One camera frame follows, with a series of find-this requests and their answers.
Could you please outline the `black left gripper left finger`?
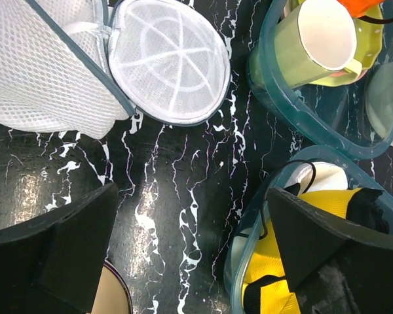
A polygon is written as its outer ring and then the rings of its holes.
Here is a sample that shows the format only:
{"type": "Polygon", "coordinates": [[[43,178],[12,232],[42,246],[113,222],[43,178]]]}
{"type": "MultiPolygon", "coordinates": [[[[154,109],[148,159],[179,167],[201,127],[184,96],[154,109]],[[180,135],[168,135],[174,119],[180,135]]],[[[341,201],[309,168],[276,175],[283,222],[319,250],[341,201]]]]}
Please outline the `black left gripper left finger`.
{"type": "Polygon", "coordinates": [[[117,214],[107,184],[0,230],[0,313],[89,313],[117,214]]]}

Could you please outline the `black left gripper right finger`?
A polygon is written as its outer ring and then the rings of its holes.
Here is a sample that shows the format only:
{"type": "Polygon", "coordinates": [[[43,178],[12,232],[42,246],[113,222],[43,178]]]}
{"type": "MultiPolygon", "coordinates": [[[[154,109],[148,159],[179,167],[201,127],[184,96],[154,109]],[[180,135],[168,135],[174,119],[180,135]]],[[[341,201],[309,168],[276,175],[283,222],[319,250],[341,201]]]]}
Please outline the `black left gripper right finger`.
{"type": "Polygon", "coordinates": [[[269,213],[302,313],[393,313],[393,235],[354,224],[273,188],[269,213]]]}

